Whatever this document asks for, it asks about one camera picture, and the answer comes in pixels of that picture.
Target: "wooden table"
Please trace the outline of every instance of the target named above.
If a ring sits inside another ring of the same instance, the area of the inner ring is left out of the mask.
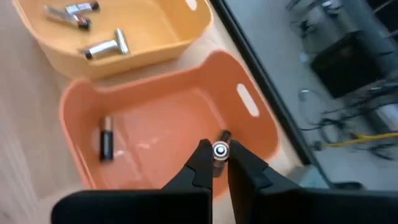
[[[225,49],[242,61],[219,17],[214,15],[214,26],[178,60],[98,84],[115,85],[192,68],[215,49]],[[0,223],[49,223],[54,203],[83,188],[58,120],[59,99],[70,80],[50,66],[11,1],[0,2],[0,16]],[[270,164],[286,174],[301,164],[280,132],[281,149]],[[213,216],[215,223],[234,223],[229,195],[215,202]]]

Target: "bin handle hole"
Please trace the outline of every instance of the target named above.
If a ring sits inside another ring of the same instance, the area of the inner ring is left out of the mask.
[[[249,114],[255,118],[258,118],[260,116],[259,108],[257,107],[256,103],[254,102],[250,93],[248,92],[248,89],[246,89],[246,87],[242,83],[239,83],[236,86],[236,90],[238,91],[238,94],[241,97],[243,104],[248,109]]]
[[[188,4],[189,8],[192,11],[196,11],[196,9],[198,7],[197,0],[185,0],[185,2]]]

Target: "orange plastic bin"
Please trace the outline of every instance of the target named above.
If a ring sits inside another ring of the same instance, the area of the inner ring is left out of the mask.
[[[98,0],[100,12],[84,14],[89,32],[48,19],[44,5],[63,9],[82,0],[13,0],[23,23],[56,71],[70,78],[102,78],[177,58],[213,22],[206,0]],[[114,39],[123,30],[130,55],[87,60],[78,50]]]
[[[238,93],[242,88],[256,113],[245,106]],[[110,114],[114,161],[100,163],[100,121]],[[265,160],[279,148],[266,102],[239,62],[225,52],[212,53],[192,70],[112,88],[75,81],[63,94],[60,120],[89,189],[160,189],[180,171],[199,140],[215,141],[222,129]],[[227,170],[213,183],[217,198],[228,189]]]

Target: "yellow cable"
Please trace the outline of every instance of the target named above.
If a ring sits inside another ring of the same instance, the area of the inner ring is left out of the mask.
[[[378,134],[374,136],[367,136],[363,134],[357,134],[357,139],[345,141],[345,142],[338,142],[338,143],[331,143],[327,144],[327,147],[342,147],[342,146],[349,146],[351,144],[356,144],[356,143],[363,143],[363,142],[368,142],[368,141],[373,141],[373,140],[378,140],[378,139],[385,139],[385,138],[397,138],[398,133],[387,133],[387,134]]]

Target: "black equipment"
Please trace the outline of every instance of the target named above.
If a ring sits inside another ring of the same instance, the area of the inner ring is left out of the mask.
[[[384,78],[360,31],[347,34],[317,54],[311,68],[334,98]]]

